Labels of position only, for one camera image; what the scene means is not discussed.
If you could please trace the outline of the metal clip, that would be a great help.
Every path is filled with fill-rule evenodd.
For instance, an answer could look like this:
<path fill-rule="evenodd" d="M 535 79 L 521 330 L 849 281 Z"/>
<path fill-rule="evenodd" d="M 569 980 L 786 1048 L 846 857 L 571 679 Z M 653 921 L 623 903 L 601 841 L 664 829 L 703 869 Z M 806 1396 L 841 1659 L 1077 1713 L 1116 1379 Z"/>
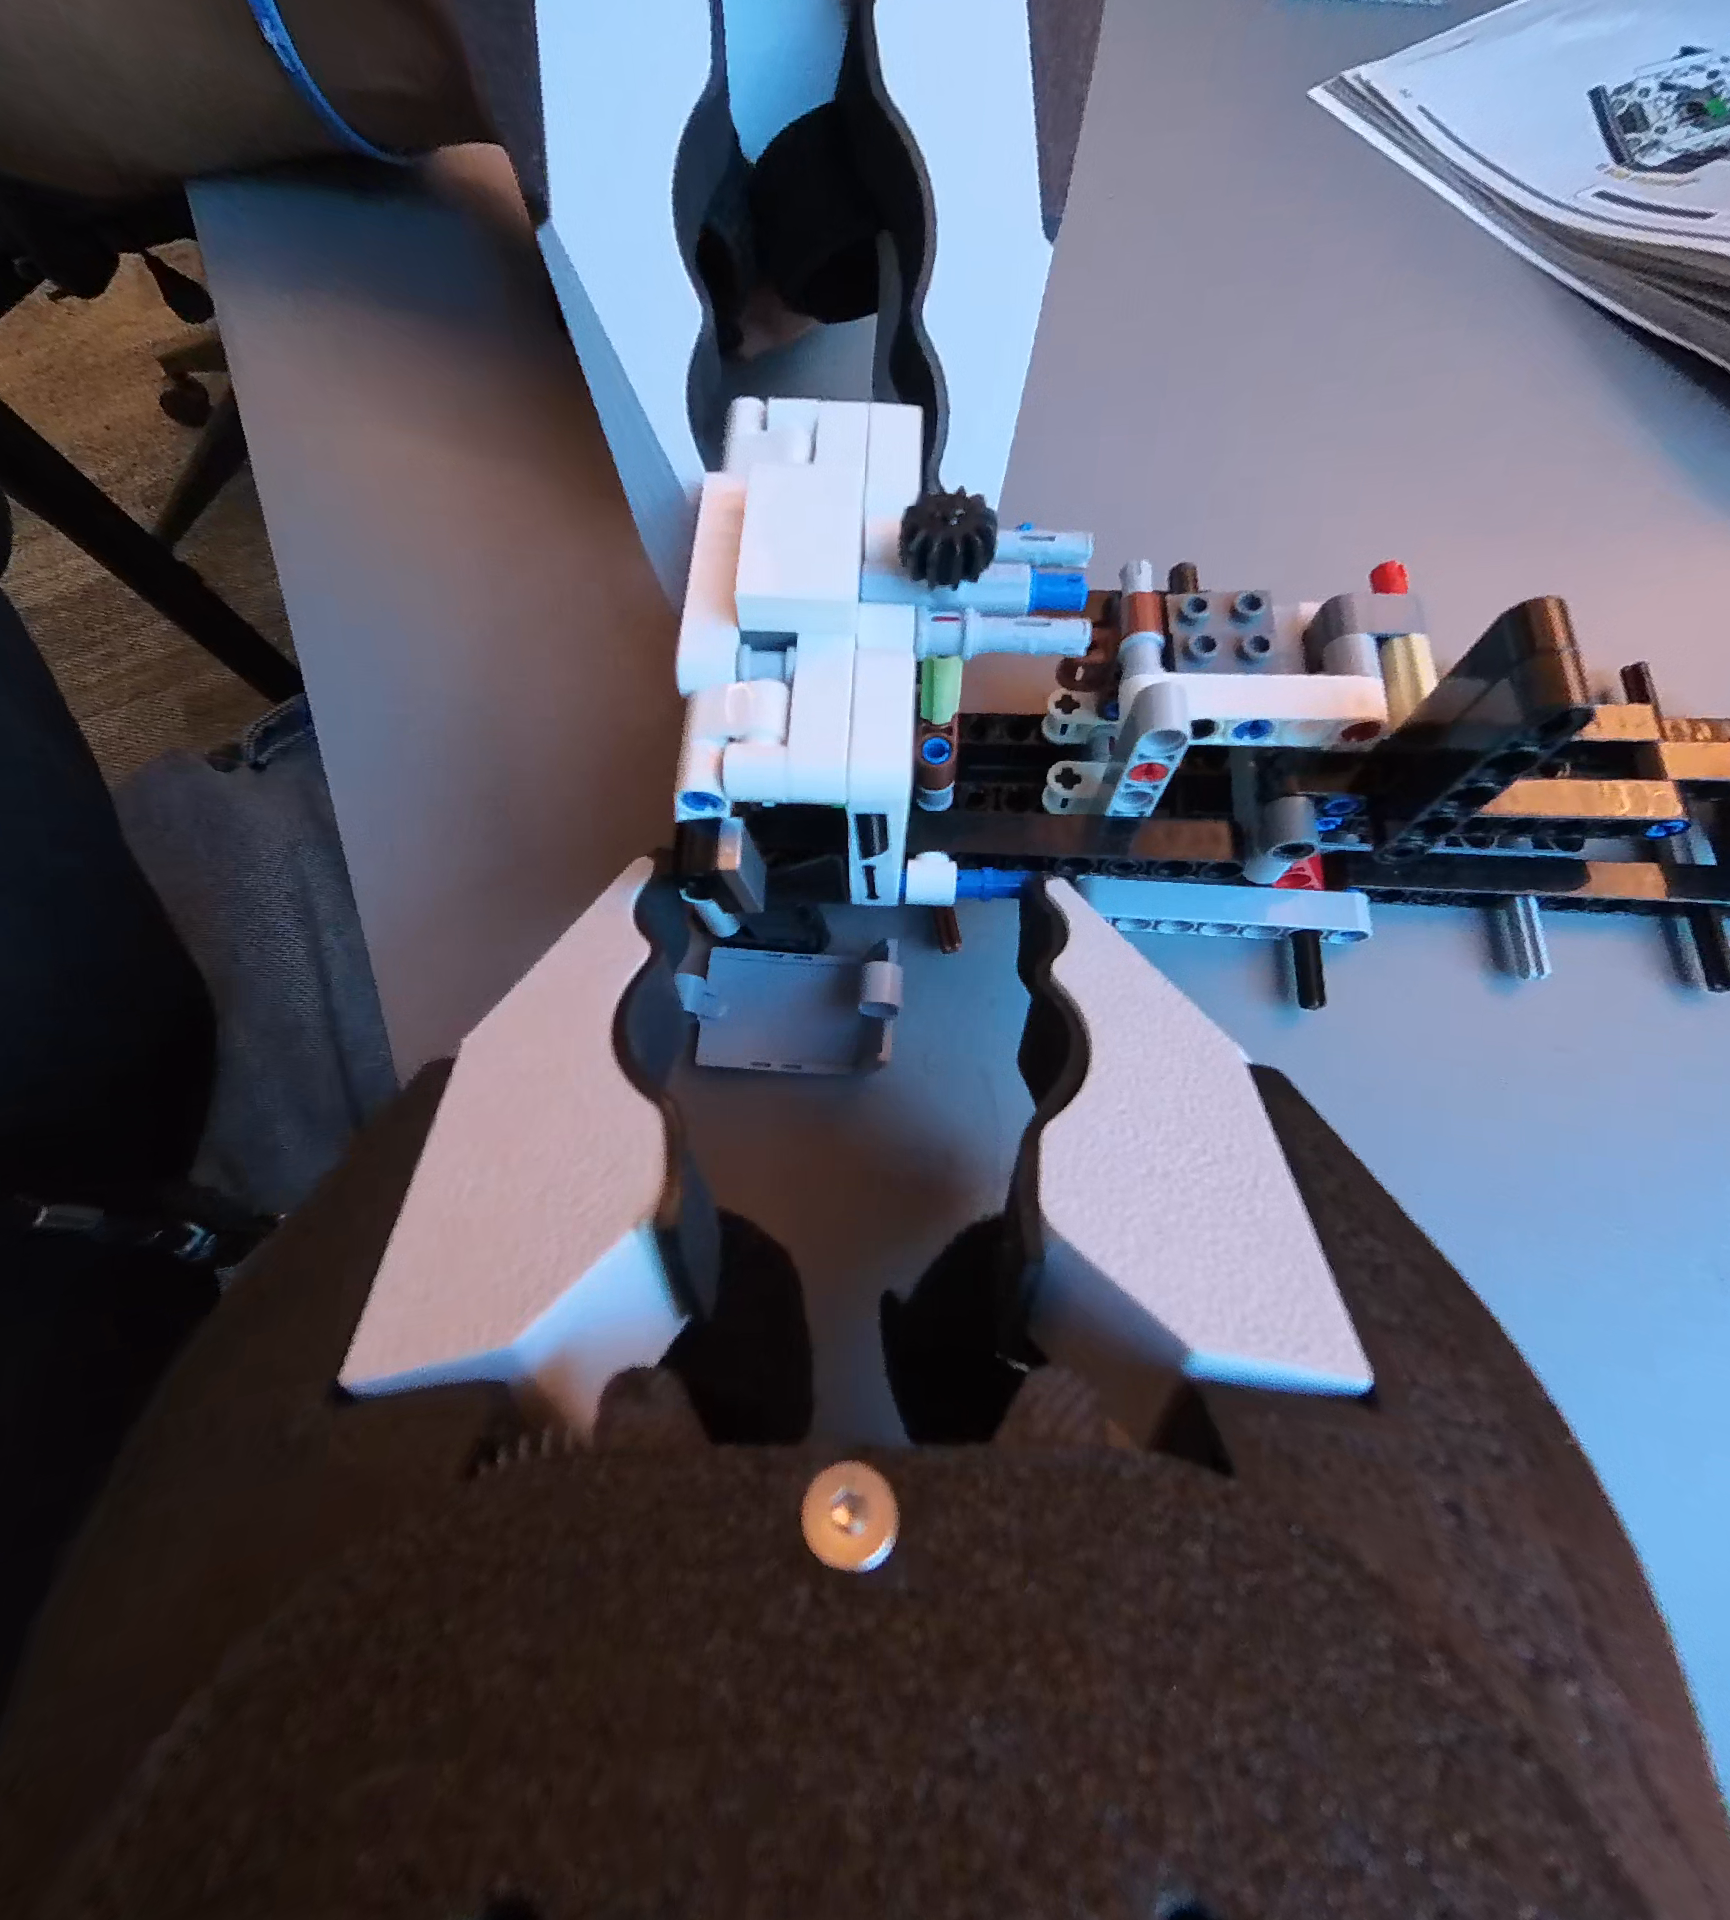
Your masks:
<path fill-rule="evenodd" d="M 221 1195 L 200 1191 L 190 1203 L 154 1210 L 113 1210 L 16 1195 L 10 1215 L 20 1233 L 77 1238 L 103 1248 L 150 1256 L 224 1275 L 239 1267 L 278 1224 Z"/>

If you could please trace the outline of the blue wristband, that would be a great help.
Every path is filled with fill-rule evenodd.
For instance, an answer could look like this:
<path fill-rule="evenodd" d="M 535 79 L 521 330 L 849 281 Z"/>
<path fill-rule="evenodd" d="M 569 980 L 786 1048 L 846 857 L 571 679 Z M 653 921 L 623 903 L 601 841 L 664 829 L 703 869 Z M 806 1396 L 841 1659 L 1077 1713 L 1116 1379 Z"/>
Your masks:
<path fill-rule="evenodd" d="M 301 59 L 301 52 L 276 2 L 248 2 L 248 9 L 257 35 L 282 70 L 293 94 L 311 114 L 334 148 L 338 148 L 345 157 L 360 157 L 393 168 L 411 168 L 416 160 L 416 154 L 412 153 L 401 153 L 372 143 L 342 118 L 338 107 L 330 102 L 317 79 L 308 68 L 305 59 Z"/>

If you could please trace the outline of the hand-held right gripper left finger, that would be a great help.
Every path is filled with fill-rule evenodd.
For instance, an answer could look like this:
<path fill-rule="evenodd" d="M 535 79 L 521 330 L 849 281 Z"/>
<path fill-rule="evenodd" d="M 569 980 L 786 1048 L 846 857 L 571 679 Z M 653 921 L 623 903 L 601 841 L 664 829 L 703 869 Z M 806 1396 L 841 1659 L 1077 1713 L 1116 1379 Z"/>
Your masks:
<path fill-rule="evenodd" d="M 462 1043 L 338 1384 L 497 1382 L 587 1438 L 707 1312 L 719 1221 L 667 1082 L 689 921 L 639 858 Z"/>

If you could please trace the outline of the person's left forearm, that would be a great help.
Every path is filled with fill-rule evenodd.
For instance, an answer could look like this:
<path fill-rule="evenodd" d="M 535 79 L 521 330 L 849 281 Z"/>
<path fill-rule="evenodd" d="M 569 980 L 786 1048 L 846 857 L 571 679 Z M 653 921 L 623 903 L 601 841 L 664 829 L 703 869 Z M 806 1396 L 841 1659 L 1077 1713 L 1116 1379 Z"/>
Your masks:
<path fill-rule="evenodd" d="M 493 143 L 446 5 L 276 13 L 330 107 L 378 148 Z M 0 171 L 91 198 L 276 163 L 338 143 L 239 2 L 0 2 Z"/>

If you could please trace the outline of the black chair base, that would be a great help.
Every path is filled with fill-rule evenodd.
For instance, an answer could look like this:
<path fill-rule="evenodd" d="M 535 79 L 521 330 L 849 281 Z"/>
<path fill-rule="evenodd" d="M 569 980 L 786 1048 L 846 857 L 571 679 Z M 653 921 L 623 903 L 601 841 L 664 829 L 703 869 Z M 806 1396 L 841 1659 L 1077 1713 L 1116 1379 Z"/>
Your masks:
<path fill-rule="evenodd" d="M 124 256 L 150 256 L 192 231 L 182 188 L 91 205 L 0 180 L 0 318 L 43 282 L 95 297 Z M 257 693 L 270 701 L 301 693 L 295 665 L 4 401 L 0 484 Z"/>

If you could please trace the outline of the lego instruction booklet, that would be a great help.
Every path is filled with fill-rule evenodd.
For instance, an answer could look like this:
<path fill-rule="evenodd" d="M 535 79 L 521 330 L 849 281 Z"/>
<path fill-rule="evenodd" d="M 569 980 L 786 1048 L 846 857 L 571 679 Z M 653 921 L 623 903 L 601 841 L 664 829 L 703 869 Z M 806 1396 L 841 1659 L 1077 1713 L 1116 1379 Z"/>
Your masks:
<path fill-rule="evenodd" d="M 1310 89 L 1548 277 L 1730 379 L 1730 2 L 1522 2 Z"/>

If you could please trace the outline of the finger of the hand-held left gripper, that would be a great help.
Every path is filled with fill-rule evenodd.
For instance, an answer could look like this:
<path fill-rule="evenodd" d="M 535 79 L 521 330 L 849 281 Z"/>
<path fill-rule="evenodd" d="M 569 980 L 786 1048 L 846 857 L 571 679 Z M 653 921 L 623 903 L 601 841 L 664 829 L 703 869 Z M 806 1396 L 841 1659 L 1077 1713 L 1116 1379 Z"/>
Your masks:
<path fill-rule="evenodd" d="M 645 557 L 672 606 L 726 371 L 697 246 L 732 163 L 722 9 L 539 2 L 539 243 Z"/>
<path fill-rule="evenodd" d="M 1027 9 L 864 6 L 873 396 L 923 413 L 923 479 L 1000 503 L 1052 242 Z"/>

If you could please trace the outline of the grey lego panel piece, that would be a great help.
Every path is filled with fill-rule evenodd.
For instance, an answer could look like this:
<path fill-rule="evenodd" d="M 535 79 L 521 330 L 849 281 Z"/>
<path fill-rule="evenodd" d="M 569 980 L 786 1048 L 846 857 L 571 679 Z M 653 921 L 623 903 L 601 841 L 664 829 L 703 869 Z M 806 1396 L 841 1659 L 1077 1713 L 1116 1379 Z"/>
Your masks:
<path fill-rule="evenodd" d="M 676 973 L 697 1021 L 695 1066 L 731 1071 L 845 1076 L 891 1059 L 900 1013 L 900 946 L 864 954 L 793 954 L 719 946 L 705 973 Z"/>

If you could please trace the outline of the person's dark jacket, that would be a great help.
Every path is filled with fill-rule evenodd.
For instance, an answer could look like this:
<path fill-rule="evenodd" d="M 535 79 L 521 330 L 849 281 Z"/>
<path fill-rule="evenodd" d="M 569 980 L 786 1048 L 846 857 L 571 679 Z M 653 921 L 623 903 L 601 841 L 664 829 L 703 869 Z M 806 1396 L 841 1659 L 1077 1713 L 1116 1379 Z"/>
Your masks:
<path fill-rule="evenodd" d="M 0 576 L 9 562 L 0 498 Z M 56 1560 L 207 1270 L 20 1233 L 16 1195 L 182 1202 L 215 1071 L 192 958 L 0 587 L 0 1709 Z"/>

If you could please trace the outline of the lego truck chassis model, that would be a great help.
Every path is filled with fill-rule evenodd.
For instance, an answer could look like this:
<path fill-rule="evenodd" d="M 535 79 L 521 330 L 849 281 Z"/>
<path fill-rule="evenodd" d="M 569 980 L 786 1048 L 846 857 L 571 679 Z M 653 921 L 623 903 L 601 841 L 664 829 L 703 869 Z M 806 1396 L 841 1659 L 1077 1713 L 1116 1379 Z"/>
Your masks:
<path fill-rule="evenodd" d="M 717 948 L 814 958 L 830 914 L 955 913 L 1064 880 L 1152 937 L 1284 948 L 1324 1005 L 1373 904 L 1674 925 L 1730 990 L 1730 722 L 1646 662 L 1591 685 L 1568 606 L 1500 612 L 1439 669 L 1401 563 L 1293 603 L 1002 526 L 925 492 L 915 407 L 734 398 L 676 637 L 670 858 Z"/>

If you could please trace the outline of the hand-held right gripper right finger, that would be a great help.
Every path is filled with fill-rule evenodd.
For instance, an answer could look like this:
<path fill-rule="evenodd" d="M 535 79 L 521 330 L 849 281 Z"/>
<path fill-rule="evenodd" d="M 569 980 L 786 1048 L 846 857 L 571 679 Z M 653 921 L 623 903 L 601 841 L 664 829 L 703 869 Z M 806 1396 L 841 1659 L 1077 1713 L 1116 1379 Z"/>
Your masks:
<path fill-rule="evenodd" d="M 1248 1058 L 1071 883 L 1032 882 L 1019 922 L 1022 1333 L 1138 1444 L 1201 1379 L 1370 1394 Z"/>

